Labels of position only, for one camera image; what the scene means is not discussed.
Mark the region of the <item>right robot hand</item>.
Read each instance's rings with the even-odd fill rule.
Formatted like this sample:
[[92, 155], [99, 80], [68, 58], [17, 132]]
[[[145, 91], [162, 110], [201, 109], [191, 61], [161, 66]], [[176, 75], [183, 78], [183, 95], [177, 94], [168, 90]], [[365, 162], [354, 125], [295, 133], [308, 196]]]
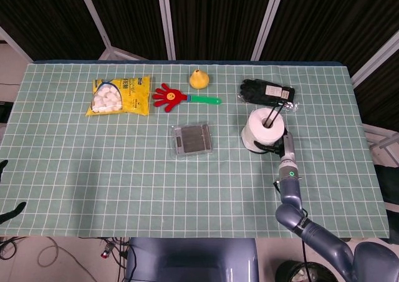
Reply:
[[281, 160], [296, 162], [294, 140], [292, 134], [287, 130], [285, 130], [282, 137], [272, 145], [264, 145], [258, 141], [254, 141], [253, 144], [263, 152], [277, 154]]

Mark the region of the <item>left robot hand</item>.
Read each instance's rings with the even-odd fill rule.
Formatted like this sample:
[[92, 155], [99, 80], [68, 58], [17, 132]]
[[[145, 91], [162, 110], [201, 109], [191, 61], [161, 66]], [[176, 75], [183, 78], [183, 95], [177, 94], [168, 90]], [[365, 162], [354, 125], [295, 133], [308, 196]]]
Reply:
[[[6, 167], [7, 164], [8, 164], [8, 160], [1, 161], [1, 163], [0, 163], [0, 174], [1, 175], [2, 175], [2, 173], [4, 171], [4, 168]], [[0, 220], [0, 224], [2, 225], [3, 223], [5, 223], [5, 222], [17, 217], [19, 214], [21, 214], [24, 211], [26, 205], [27, 205], [27, 202], [20, 202], [17, 205], [17, 207], [15, 207], [15, 209], [13, 209], [13, 210], [11, 210], [9, 212], [1, 214], [1, 216], [0, 216], [0, 219], [1, 219]]]

